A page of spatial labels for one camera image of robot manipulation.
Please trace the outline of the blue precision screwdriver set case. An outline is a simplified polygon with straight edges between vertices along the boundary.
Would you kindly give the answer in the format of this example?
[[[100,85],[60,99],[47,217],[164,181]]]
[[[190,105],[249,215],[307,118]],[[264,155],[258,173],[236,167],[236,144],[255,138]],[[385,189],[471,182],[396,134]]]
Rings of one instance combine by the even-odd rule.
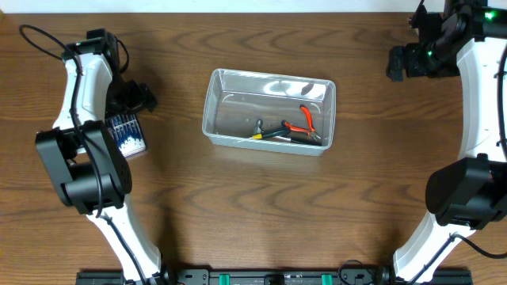
[[[116,115],[106,120],[115,144],[126,158],[144,152],[147,144],[137,115]]]

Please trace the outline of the red handled cutting pliers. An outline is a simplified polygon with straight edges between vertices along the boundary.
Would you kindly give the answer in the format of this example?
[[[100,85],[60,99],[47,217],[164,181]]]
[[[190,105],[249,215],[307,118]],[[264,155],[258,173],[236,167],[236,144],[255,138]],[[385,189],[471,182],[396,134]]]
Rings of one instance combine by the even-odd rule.
[[[314,142],[319,142],[322,140],[321,135],[317,132],[316,128],[313,124],[313,117],[311,115],[310,109],[304,105],[301,104],[299,106],[300,111],[302,114],[304,114],[305,117],[305,125],[300,124],[293,124],[289,123],[287,120],[282,120],[281,125],[283,127],[286,127],[291,132],[298,132],[305,134],[309,139],[313,140]]]

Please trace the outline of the black handled hammer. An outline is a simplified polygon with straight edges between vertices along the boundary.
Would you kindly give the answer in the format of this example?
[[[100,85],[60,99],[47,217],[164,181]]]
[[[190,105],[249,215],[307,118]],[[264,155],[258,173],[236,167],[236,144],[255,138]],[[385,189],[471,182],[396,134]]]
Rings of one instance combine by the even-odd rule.
[[[255,127],[262,128],[262,124],[263,124],[262,119],[258,119],[256,121]],[[306,144],[306,145],[312,145],[312,146],[321,146],[320,142],[314,142],[311,139],[299,139],[296,137],[290,137],[289,133],[284,136],[277,136],[277,137],[271,138],[271,140],[276,140],[276,141],[280,141],[280,142],[284,142],[284,143],[295,143],[295,144]]]

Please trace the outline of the black yellow screwdriver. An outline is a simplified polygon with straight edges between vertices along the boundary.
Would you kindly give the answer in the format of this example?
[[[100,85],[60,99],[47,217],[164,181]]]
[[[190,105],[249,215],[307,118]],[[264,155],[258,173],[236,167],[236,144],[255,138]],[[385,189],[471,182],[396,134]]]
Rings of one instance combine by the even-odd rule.
[[[252,135],[242,137],[242,139],[266,140],[277,136],[287,135],[289,132],[290,130],[287,127],[278,127],[267,131],[264,131],[261,127],[255,127]]]

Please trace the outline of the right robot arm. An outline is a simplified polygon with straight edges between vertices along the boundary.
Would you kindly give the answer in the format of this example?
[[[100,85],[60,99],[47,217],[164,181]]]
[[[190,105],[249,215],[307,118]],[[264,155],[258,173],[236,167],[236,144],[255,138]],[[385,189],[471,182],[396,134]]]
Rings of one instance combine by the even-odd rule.
[[[419,4],[408,20],[418,40],[390,50],[386,74],[457,77],[463,92],[458,158],[434,172],[426,212],[376,284],[469,284],[466,270],[440,270],[460,243],[506,216],[506,11],[483,0],[447,1],[442,13]]]

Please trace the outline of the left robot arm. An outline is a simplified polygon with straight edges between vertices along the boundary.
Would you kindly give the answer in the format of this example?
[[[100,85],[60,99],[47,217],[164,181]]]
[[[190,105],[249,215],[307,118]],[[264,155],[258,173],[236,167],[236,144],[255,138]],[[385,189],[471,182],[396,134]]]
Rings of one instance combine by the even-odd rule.
[[[132,206],[128,162],[108,128],[157,104],[144,84],[125,82],[122,42],[98,36],[68,44],[62,54],[67,87],[52,129],[36,135],[36,150],[62,203],[75,207],[105,236],[126,284],[165,284],[162,254],[143,232]]]

